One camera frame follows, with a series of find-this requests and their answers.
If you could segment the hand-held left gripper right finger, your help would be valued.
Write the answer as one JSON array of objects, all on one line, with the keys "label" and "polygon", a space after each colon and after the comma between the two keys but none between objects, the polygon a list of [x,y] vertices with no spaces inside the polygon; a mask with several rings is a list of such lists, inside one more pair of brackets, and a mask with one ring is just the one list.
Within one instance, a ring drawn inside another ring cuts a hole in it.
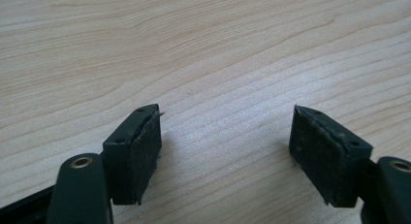
[{"label": "hand-held left gripper right finger", "polygon": [[370,158],[369,143],[325,113],[296,106],[289,151],[326,203],[356,204],[356,178]]}]

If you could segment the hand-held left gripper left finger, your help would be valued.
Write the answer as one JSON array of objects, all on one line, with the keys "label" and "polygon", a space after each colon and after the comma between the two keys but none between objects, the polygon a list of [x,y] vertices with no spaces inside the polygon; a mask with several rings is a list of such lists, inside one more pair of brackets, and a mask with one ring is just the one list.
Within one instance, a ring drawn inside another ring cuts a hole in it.
[{"label": "hand-held left gripper left finger", "polygon": [[103,142],[109,195],[115,205],[140,205],[162,148],[158,104],[134,110]]}]

